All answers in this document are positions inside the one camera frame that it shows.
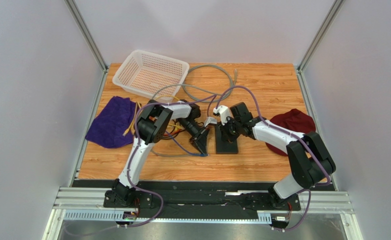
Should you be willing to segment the black network switch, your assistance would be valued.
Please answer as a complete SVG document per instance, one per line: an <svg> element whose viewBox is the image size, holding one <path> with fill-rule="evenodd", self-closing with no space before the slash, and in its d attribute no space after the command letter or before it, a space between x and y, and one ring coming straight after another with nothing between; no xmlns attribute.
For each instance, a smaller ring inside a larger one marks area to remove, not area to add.
<svg viewBox="0 0 391 240"><path fill-rule="evenodd" d="M222 134L218 125L215 126L215 153L218 155L238 154L238 143L222 140Z"/></svg>

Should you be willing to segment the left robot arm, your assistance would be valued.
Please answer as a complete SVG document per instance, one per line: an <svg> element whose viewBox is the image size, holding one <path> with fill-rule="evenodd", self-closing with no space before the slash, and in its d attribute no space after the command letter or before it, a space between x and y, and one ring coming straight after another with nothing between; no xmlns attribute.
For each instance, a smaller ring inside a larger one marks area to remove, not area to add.
<svg viewBox="0 0 391 240"><path fill-rule="evenodd" d="M168 123L177 120L191 135L190 144L199 151L196 156L206 157L209 129L196 121L201 117L201 109L194 102L184 99L177 102L160 103L149 100L136 114L135 138L126 165L106 198L123 207L134 207L136 203L136 185L140 180L142 168L154 145L162 140Z"/></svg>

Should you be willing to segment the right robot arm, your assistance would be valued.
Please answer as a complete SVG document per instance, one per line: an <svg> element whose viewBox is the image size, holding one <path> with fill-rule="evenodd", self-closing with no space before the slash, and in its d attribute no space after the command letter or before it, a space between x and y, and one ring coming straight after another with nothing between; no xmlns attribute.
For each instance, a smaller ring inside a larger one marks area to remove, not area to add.
<svg viewBox="0 0 391 240"><path fill-rule="evenodd" d="M269 144L284 152L289 161L290 174L268 189L267 202L273 208L282 208L293 195L329 180L336 171L322 138L315 131L302 133L278 126L262 116L254 117L245 103L227 107L219 105L213 114L223 141L234 142L239 136Z"/></svg>

